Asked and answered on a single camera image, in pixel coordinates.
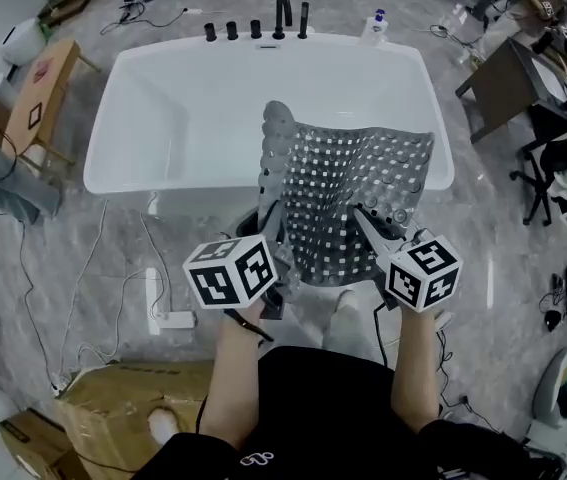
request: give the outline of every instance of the gray tile floor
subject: gray tile floor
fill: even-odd
[[[301,1],[292,0],[295,10]],[[308,1],[310,25],[318,32],[349,35],[359,35],[365,18],[377,7],[385,8],[389,40],[418,48],[425,59],[450,138],[456,179],[446,191],[425,193],[416,219],[436,234],[445,235],[465,259],[458,292],[446,304],[455,315],[447,329],[448,350],[454,355],[447,363],[450,385],[446,395],[454,401],[467,394],[475,410],[494,426],[520,437],[529,424],[532,395],[543,369],[559,348],[567,346],[567,325],[548,334],[537,307],[548,289],[550,274],[561,271],[567,263],[567,230],[559,222],[544,228],[539,220],[530,227],[522,226],[530,193],[507,176],[519,166],[514,153],[532,139],[532,131],[520,116],[478,145],[470,144],[468,116],[473,120],[476,113],[471,102],[461,102],[454,95],[469,74],[467,64],[461,62],[463,50],[452,41],[416,31],[450,18],[456,0]],[[103,210],[104,201],[89,194],[82,184],[82,163],[107,72],[120,51],[201,34],[210,19],[186,15],[168,28],[138,24],[100,36],[105,25],[119,18],[121,3],[93,0],[54,37],[74,37],[85,55],[106,74],[95,74],[84,66],[75,69],[54,142],[74,155],[77,164],[71,169],[51,166],[63,179],[63,206],[56,218],[40,220],[25,234],[23,260],[34,284],[28,302],[52,374],[59,369],[75,282],[96,238]],[[147,6],[144,17],[165,23],[183,7],[226,11],[213,17],[217,29],[230,19],[243,30],[252,18],[259,18],[264,26],[274,22],[274,0],[157,0]],[[479,31],[470,18],[458,34],[471,40]],[[147,221],[168,265],[174,308],[196,310],[180,265],[197,243],[215,238],[219,222],[186,217],[150,217]],[[0,216],[0,387],[26,406],[49,400],[52,393],[24,305],[28,283],[19,264],[21,233],[18,222]],[[77,367],[76,353],[82,341],[112,349],[123,279],[146,265],[158,267],[139,214],[111,203],[103,236],[78,289],[65,351],[66,367]],[[370,284],[355,289],[360,299],[362,339],[374,344],[371,309],[378,296]],[[296,307],[286,312],[288,320],[300,322],[315,342],[320,340],[320,330],[325,327],[337,292],[307,290]],[[153,337],[147,331],[145,308],[144,281],[133,280],[125,293],[119,357],[188,360],[213,356],[217,313],[197,311],[199,325],[195,330]],[[396,336],[397,317],[383,315],[385,341]],[[301,340],[292,325],[276,332],[281,343]],[[388,351],[395,360],[396,347]],[[98,364],[90,354],[83,356],[83,362]]]

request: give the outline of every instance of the office chair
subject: office chair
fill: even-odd
[[[525,183],[532,185],[534,188],[535,197],[534,203],[532,204],[532,210],[530,211],[530,214],[523,219],[523,225],[530,225],[536,210],[542,202],[546,216],[546,219],[543,221],[543,225],[549,226],[552,224],[552,215],[550,214],[550,201],[548,199],[547,191],[554,181],[554,173],[567,170],[567,139],[548,142],[547,146],[541,153],[541,158],[538,163],[529,151],[525,153],[525,160],[532,164],[534,177],[528,176],[522,171],[513,171],[510,173],[511,180],[521,178]]]

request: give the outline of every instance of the white logo on shirt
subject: white logo on shirt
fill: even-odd
[[[243,457],[241,459],[241,465],[253,466],[254,464],[256,464],[257,466],[265,466],[273,458],[274,458],[274,454],[270,452],[253,453],[252,455]]]

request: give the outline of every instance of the bathtub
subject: bathtub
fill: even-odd
[[[332,128],[383,126],[434,133],[425,188],[454,166],[423,59],[392,43],[288,32],[229,41],[167,41],[119,54],[92,130],[87,189],[150,214],[243,215],[257,204],[263,109]]]

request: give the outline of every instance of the black sleeve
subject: black sleeve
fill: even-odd
[[[446,470],[460,468],[489,480],[534,478],[525,448],[505,434],[469,423],[437,420],[421,429],[418,440]]]
[[[238,463],[238,452],[216,437],[176,434],[133,480],[225,480]]]

